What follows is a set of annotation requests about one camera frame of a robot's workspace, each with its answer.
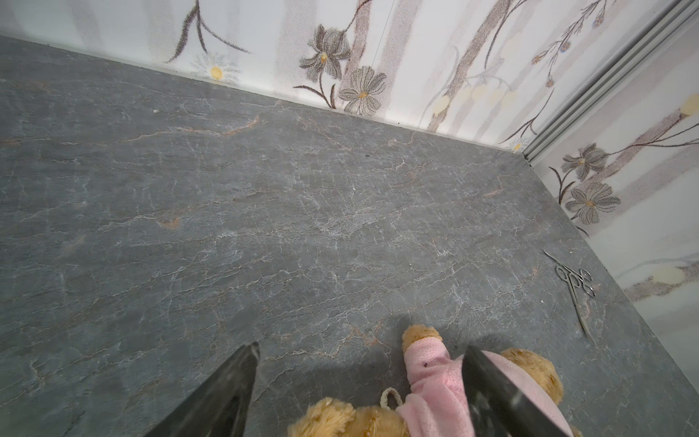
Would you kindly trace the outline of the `brown teddy bear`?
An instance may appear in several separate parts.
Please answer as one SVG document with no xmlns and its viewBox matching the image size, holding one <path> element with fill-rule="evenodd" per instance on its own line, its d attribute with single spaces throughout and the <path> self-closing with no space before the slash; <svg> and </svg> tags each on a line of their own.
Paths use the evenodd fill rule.
<svg viewBox="0 0 699 437">
<path fill-rule="evenodd" d="M 380 404 L 354 407 L 331 397 L 309 406 L 303 417 L 289 426 L 289 436 L 411 436 L 398 414 L 405 400 L 397 391 L 387 389 Z M 571 426 L 572 436 L 579 430 Z"/>
</svg>

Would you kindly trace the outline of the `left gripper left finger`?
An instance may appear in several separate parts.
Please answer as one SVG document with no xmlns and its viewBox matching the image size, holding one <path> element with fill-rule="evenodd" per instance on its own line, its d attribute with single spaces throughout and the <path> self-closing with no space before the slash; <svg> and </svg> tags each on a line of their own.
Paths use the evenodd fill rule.
<svg viewBox="0 0 699 437">
<path fill-rule="evenodd" d="M 256 380 L 258 342 L 237 349 L 149 436 L 242 436 Z"/>
</svg>

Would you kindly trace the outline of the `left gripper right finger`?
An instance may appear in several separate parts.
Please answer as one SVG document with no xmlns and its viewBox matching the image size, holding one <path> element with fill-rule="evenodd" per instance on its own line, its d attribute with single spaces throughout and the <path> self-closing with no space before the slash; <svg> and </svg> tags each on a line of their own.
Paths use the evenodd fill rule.
<svg viewBox="0 0 699 437">
<path fill-rule="evenodd" d="M 564 386 L 541 355 L 509 348 L 489 353 L 475 346 L 462 359 L 462 380 L 477 436 L 569 436 L 559 409 Z"/>
</svg>

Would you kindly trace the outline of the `pink teddy hoodie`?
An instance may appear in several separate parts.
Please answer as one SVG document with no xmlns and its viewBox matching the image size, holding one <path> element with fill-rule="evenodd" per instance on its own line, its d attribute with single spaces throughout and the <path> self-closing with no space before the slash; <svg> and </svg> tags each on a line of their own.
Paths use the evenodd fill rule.
<svg viewBox="0 0 699 437">
<path fill-rule="evenodd" d="M 462 358 L 451 358 L 432 327 L 413 325 L 402 335 L 411 393 L 398 414 L 411 436 L 473 436 L 474 428 L 462 378 Z M 524 349 L 484 355 L 567 436 L 573 430 L 558 408 L 564 386 L 554 365 Z"/>
</svg>

